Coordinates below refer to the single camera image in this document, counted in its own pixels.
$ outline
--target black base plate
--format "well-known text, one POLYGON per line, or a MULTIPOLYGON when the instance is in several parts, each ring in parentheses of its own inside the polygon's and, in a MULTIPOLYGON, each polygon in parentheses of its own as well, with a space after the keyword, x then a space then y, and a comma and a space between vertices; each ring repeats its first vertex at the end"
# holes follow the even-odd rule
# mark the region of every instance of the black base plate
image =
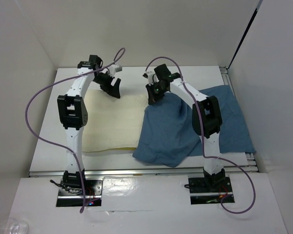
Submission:
POLYGON ((190 190, 191 194, 199 193, 218 193, 219 191, 225 192, 224 187, 228 192, 232 192, 230 178, 226 177, 223 181, 218 184, 207 187, 204 181, 204 177, 189 178, 189 184, 185 185, 190 190))
MULTIPOLYGON (((219 195, 213 196, 192 196, 191 198, 191 205, 196 204, 217 204, 220 203, 221 199, 219 195)), ((228 195, 224 200, 223 203, 234 203, 233 195, 228 195)))
MULTIPOLYGON (((85 181, 85 193, 86 202, 93 200, 93 198, 99 198, 88 206, 101 206, 101 195, 102 195, 103 180, 92 179, 85 181)), ((83 195, 81 190, 74 190, 74 194, 64 189, 59 189, 57 207, 76 207, 83 205, 83 195)))

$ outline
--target clear plastic object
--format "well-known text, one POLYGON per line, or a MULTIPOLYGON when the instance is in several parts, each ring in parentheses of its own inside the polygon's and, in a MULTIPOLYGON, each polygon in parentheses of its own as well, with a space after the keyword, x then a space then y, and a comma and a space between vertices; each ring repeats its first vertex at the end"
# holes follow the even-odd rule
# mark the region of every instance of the clear plastic object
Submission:
POLYGON ((27 234, 28 224, 23 220, 8 218, 0 223, 0 234, 27 234))

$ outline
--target cable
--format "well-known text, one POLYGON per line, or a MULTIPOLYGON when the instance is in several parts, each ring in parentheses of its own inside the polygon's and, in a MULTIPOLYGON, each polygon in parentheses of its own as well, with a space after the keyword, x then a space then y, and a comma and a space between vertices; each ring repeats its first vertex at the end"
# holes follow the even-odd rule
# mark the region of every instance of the cable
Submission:
POLYGON ((87 188, 87 189, 89 190, 89 201, 90 201, 90 199, 91 199, 91 193, 92 193, 92 192, 91 192, 91 189, 90 189, 90 188, 87 188))
POLYGON ((42 93, 44 90, 46 90, 46 89, 48 89, 48 88, 51 88, 51 87, 53 87, 54 85, 60 84, 60 83, 62 83, 62 82, 65 82, 65 81, 71 80, 71 79, 76 79, 76 78, 83 77, 83 76, 86 76, 86 75, 91 74, 91 73, 100 72, 100 71, 102 71, 103 69, 105 69, 105 68, 107 68, 107 67, 109 67, 109 66, 111 66, 111 65, 113 65, 113 64, 115 64, 115 63, 117 63, 117 61, 120 60, 121 57, 124 55, 125 51, 126 51, 125 48, 121 48, 121 49, 117 52, 116 56, 114 57, 113 62, 110 63, 110 64, 107 65, 107 66, 101 67, 101 68, 99 68, 99 69, 97 69, 97 70, 93 70, 93 71, 90 71, 90 72, 83 73, 82 75, 78 75, 78 76, 74 76, 74 77, 70 77, 70 78, 62 79, 62 80, 60 80, 60 81, 57 81, 57 82, 55 82, 55 83, 53 83, 53 84, 50 84, 50 85, 44 87, 43 89, 40 89, 38 92, 36 92, 36 93, 31 97, 31 99, 29 100, 29 102, 28 102, 28 104, 27 104, 27 106, 26 106, 26 109, 25 109, 25 122, 26 122, 26 125, 27 125, 29 131, 30 131, 30 132, 31 132, 36 138, 38 138, 38 139, 40 139, 40 140, 42 140, 42 141, 44 141, 44 142, 46 142, 46 143, 49 143, 49 144, 51 144, 51 145, 55 145, 55 146, 62 147, 62 148, 64 148, 64 149, 70 151, 70 152, 73 154, 73 156, 74 156, 74 158, 75 158, 75 160, 76 160, 77 166, 78 166, 78 170, 79 170, 79 174, 80 174, 80 178, 81 178, 81 184, 82 184, 82 191, 83 191, 83 206, 82 206, 81 209, 80 209, 80 213, 83 213, 83 212, 84 212, 84 207, 86 206, 87 203, 86 203, 86 201, 85 201, 86 198, 85 198, 85 188, 84 188, 83 173, 82 173, 82 169, 81 169, 81 167, 80 167, 80 163, 79 163, 79 161, 78 161, 78 158, 77 158, 75 152, 74 152, 72 149, 68 148, 67 146, 65 146, 65 145, 61 145, 61 144, 58 144, 58 143, 55 143, 55 142, 52 142, 52 141, 47 140, 47 139, 44 139, 44 138, 40 137, 37 133, 35 133, 34 130, 31 128, 29 122, 28 122, 28 109, 29 109, 29 106, 30 106, 30 104, 32 103, 32 101, 33 101, 33 100, 34 100, 34 99, 35 99, 40 93, 42 93))
POLYGON ((222 160, 222 161, 226 161, 226 162, 228 162, 228 163, 231 163, 232 165, 234 165, 235 167, 237 167, 237 168, 239 168, 247 177, 248 177, 248 179, 250 180, 250 183, 251 183, 251 186, 252 186, 252 189, 253 189, 253 201, 252 201, 252 203, 251 203, 251 205, 247 208, 247 209, 245 209, 245 210, 243 210, 243 211, 238 211, 238 212, 235 212, 235 211, 231 211, 231 210, 228 210, 225 206, 224 206, 224 204, 223 204, 223 201, 224 201, 224 199, 226 198, 226 197, 228 197, 228 196, 224 196, 221 200, 220 200, 220 204, 221 204, 221 206, 224 208, 224 210, 225 211, 227 211, 227 212, 229 212, 229 213, 231 213, 231 214, 243 214, 243 213, 245 213, 245 212, 247 212, 247 211, 249 211, 252 207, 253 207, 253 205, 254 205, 254 203, 255 203, 255 200, 256 200, 256 191, 255 191, 255 187, 254 187, 254 184, 253 184, 253 181, 252 181, 252 179, 251 179, 251 177, 247 174, 247 172, 242 168, 242 167, 240 167, 239 165, 237 165, 236 163, 234 163, 234 162, 232 162, 232 161, 230 161, 230 160, 228 160, 228 159, 225 159, 225 158, 223 158, 223 157, 216 157, 216 156, 205 156, 205 149, 204 149, 204 129, 203 129, 203 122, 202 122, 202 115, 201 115, 201 112, 200 112, 200 109, 199 109, 199 106, 198 106, 198 104, 197 104, 197 101, 196 101, 196 99, 195 99, 195 97, 194 97, 194 95, 189 91, 189 89, 186 87, 186 85, 185 85, 185 83, 184 83, 184 78, 183 78, 183 76, 182 76, 182 72, 181 72, 181 69, 180 69, 180 67, 179 67, 179 65, 174 61, 174 60, 172 60, 171 58, 168 58, 168 57, 164 57, 164 56, 160 56, 160 57, 157 57, 157 58, 154 58, 147 66, 146 66, 146 71, 147 71, 147 69, 149 68, 149 66, 155 61, 155 60, 158 60, 158 59, 168 59, 169 61, 171 61, 171 62, 173 62, 174 64, 175 64, 175 66, 177 67, 177 69, 178 69, 178 71, 179 71, 179 73, 180 73, 180 78, 181 78, 181 81, 183 82, 183 87, 184 87, 184 89, 186 90, 186 92, 192 97, 192 99, 193 99, 193 101, 194 101, 194 104, 195 104, 195 106, 196 106, 196 110, 197 110, 197 114, 198 114, 198 116, 199 116, 199 120, 200 120, 200 127, 201 127, 201 134, 202 134, 202 151, 203 151, 203 157, 204 158, 215 158, 215 159, 220 159, 220 160, 222 160))
POLYGON ((226 189, 226 187, 224 185, 221 185, 221 187, 223 187, 226 191, 226 195, 228 195, 228 190, 226 189))

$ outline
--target blue cloth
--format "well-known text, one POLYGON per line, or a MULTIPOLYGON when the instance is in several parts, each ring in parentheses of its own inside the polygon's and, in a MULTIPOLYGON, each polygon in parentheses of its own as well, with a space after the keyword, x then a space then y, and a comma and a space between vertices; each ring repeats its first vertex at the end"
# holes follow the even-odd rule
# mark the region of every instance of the blue cloth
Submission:
MULTIPOLYGON (((240 106, 228 85, 201 90, 216 96, 223 124, 219 136, 221 153, 254 153, 240 106)), ((192 110, 178 96, 165 97, 145 109, 140 140, 133 157, 139 161, 178 166, 187 156, 201 156, 202 142, 192 127, 192 110)))

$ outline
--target white enclosure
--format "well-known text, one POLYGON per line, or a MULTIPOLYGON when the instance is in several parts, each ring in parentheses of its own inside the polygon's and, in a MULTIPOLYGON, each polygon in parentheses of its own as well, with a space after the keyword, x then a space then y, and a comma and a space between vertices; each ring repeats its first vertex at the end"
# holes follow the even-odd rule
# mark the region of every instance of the white enclosure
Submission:
POLYGON ((293 233, 293 0, 264 0, 229 70, 288 232, 293 233))

